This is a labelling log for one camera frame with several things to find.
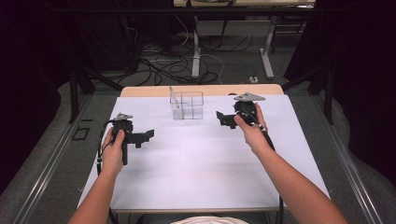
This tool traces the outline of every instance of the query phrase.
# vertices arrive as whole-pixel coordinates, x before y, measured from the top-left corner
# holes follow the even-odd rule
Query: white tabletop
[[[287,95],[264,95],[277,153],[329,196]],[[220,126],[216,111],[233,114],[232,96],[205,96],[204,118],[173,120],[169,97],[119,97],[111,118],[131,114],[134,132],[155,130],[141,148],[128,145],[111,208],[116,212],[256,211],[278,207],[278,193],[239,127]],[[96,179],[96,166],[82,193]]]
[[[234,7],[265,7],[265,6],[304,6],[315,4],[316,0],[236,0]],[[174,0],[175,7],[185,7],[187,0]],[[225,3],[205,3],[191,0],[193,7],[224,7]]]

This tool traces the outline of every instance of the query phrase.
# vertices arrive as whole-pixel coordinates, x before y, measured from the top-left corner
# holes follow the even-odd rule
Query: human hand
[[[267,130],[264,116],[262,115],[262,109],[257,103],[255,104],[255,107],[257,111],[257,120],[265,128],[265,130]],[[247,144],[251,147],[251,150],[254,154],[257,155],[259,150],[263,148],[270,148],[264,136],[262,135],[262,131],[260,130],[259,125],[255,124],[253,126],[249,126],[239,115],[236,115],[235,117],[233,117],[233,119],[244,132]]]
[[[102,172],[117,175],[123,167],[122,164],[122,141],[125,137],[123,130],[119,130],[116,139],[113,139],[113,128],[110,128],[102,144],[103,169]]]

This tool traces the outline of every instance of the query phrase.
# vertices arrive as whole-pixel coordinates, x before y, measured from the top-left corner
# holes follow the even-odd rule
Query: black curtain
[[[350,123],[351,152],[396,186],[395,1],[326,0],[317,7],[348,11],[309,21],[285,78],[294,80],[332,62],[334,98]]]
[[[0,192],[19,171],[53,120],[68,80],[56,31],[37,1],[0,4]]]

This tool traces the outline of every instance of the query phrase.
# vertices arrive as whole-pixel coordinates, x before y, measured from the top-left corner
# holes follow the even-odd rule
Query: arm
[[[265,127],[262,110],[257,104],[256,109],[259,122]],[[347,223],[335,204],[316,185],[270,148],[258,125],[248,126],[239,116],[234,119],[299,223]]]
[[[111,197],[113,196],[116,178],[122,169],[121,144],[124,132],[119,131],[114,144],[111,146],[112,128],[107,132],[103,149],[103,169],[90,192],[78,210],[69,220],[69,223],[106,223],[108,208],[110,207]]]

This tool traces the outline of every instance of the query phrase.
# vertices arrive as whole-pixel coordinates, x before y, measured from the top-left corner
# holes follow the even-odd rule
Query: transparent box
[[[201,91],[175,92],[170,96],[174,119],[203,119],[204,94]]]

